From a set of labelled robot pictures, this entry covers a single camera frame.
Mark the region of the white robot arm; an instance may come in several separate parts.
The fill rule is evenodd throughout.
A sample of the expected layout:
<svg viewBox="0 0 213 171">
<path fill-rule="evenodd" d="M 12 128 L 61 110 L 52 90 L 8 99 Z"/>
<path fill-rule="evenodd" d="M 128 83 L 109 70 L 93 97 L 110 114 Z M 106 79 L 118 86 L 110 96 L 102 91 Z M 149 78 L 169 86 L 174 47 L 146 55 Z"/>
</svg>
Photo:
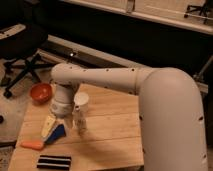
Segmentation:
<svg viewBox="0 0 213 171">
<path fill-rule="evenodd" d="M 144 171 L 208 171 L 200 90 L 186 72 L 171 67 L 86 69 L 59 63 L 51 70 L 56 91 L 50 111 L 69 115 L 81 84 L 138 97 Z"/>
</svg>

